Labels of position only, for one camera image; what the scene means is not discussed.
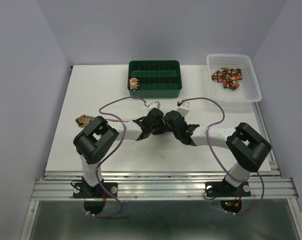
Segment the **rolled patterned tie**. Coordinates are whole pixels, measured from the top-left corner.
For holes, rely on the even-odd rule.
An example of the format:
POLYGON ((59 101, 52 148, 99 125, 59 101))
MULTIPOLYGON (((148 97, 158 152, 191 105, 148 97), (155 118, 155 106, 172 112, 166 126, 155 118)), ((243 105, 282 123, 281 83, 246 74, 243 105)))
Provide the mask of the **rolled patterned tie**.
POLYGON ((137 91, 139 89, 139 79, 136 77, 129 78, 129 90, 137 91))

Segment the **white plastic basket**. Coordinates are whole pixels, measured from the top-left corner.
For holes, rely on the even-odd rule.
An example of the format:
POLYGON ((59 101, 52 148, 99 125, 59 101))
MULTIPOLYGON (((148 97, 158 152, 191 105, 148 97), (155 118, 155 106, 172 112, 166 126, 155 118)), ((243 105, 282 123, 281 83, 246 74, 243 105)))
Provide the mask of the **white plastic basket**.
POLYGON ((251 59, 242 54, 206 57, 212 97, 227 104, 258 103, 261 90, 251 59))

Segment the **colourful squares patterned tie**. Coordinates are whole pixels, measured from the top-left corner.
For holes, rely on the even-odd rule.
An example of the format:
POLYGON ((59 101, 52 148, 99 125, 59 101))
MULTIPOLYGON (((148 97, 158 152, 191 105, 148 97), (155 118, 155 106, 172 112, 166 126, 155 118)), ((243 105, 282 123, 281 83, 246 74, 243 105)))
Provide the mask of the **colourful squares patterned tie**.
POLYGON ((81 115, 75 119, 76 124, 78 127, 84 129, 86 126, 88 126, 92 121, 94 121, 96 118, 101 118, 102 120, 105 120, 105 127, 111 127, 111 128, 121 128, 123 124, 125 125, 130 125, 132 122, 131 121, 119 121, 118 119, 109 119, 109 118, 104 118, 102 116, 90 116, 90 115, 81 115))

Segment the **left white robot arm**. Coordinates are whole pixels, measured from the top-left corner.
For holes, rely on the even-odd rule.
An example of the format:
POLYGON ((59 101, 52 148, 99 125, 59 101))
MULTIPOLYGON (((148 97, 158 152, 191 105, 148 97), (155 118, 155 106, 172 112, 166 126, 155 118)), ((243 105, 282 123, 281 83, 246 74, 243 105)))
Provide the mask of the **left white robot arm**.
POLYGON ((102 116, 94 118, 73 140, 83 167, 85 192, 96 197, 102 191, 100 164, 115 141, 140 141, 163 126, 164 113, 153 108, 145 117, 127 122, 107 121, 102 116))

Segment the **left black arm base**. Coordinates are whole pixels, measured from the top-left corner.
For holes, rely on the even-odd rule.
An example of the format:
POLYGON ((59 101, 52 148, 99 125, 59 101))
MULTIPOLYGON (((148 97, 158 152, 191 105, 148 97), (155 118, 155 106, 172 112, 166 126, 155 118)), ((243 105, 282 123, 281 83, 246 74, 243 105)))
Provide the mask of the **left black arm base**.
POLYGON ((117 197, 117 182, 103 182, 102 185, 104 188, 110 193, 106 193, 103 188, 97 184, 95 187, 89 186, 85 181, 75 181, 71 182, 71 186, 73 187, 73 198, 77 199, 109 199, 112 198, 111 195, 117 197))

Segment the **aluminium frame rail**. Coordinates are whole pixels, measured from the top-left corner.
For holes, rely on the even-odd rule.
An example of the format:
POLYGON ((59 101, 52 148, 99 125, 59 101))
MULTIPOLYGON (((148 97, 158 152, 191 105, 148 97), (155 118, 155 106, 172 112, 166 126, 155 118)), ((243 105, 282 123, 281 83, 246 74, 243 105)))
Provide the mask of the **aluminium frame rail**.
POLYGON ((302 240, 302 212, 293 179, 285 178, 273 152, 267 156, 269 171, 249 179, 251 196, 245 198, 245 215, 232 217, 203 198, 211 181, 224 172, 211 154, 180 164, 162 156, 167 171, 156 171, 151 162, 139 167, 117 168, 116 161, 104 171, 106 181, 117 182, 122 212, 111 219, 85 215, 83 200, 73 197, 71 182, 82 175, 69 142, 70 126, 80 107, 62 106, 51 152, 43 177, 34 184, 24 223, 23 240, 98 240, 107 231, 122 239, 250 239, 302 240))

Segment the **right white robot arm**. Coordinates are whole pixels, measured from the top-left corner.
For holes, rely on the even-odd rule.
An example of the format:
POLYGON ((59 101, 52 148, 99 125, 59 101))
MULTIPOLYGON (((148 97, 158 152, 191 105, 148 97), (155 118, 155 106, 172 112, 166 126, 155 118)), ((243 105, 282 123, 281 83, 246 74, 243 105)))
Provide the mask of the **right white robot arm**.
POLYGON ((222 192, 232 195, 246 182, 251 173, 259 171, 262 163, 271 151, 271 144, 249 124, 241 122, 233 128, 203 127, 188 124, 185 118, 175 110, 165 114, 154 135, 173 133, 184 145, 208 146, 226 176, 221 182, 222 192), (214 147, 230 150, 236 163, 227 170, 214 152, 214 147))

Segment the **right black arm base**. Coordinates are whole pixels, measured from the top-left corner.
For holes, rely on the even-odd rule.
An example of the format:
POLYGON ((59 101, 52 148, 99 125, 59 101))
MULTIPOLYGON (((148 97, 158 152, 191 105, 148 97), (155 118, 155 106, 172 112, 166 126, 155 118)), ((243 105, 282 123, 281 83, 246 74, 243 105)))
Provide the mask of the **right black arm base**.
POLYGON ((251 196, 251 191, 248 182, 241 183, 238 187, 234 187, 223 181, 209 181, 206 184, 205 196, 209 198, 249 197, 251 196))

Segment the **green divided organizer tray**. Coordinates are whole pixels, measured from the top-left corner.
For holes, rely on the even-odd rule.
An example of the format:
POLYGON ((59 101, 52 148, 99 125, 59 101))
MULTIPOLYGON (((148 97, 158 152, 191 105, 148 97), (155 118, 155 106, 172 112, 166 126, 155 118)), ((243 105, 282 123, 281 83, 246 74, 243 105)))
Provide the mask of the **green divided organizer tray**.
POLYGON ((128 64, 127 90, 130 96, 145 99, 174 99, 182 90, 177 60, 132 60, 128 64), (129 78, 139 79, 139 89, 129 90, 129 78))

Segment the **dark floral tie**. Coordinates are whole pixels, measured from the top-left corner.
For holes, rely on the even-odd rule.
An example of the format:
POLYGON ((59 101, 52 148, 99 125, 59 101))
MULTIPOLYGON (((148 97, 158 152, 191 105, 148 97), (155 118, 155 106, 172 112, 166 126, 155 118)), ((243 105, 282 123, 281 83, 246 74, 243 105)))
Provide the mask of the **dark floral tie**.
POLYGON ((239 81, 243 79, 240 68, 220 68, 211 75, 211 80, 221 83, 224 89, 236 90, 239 88, 239 81))

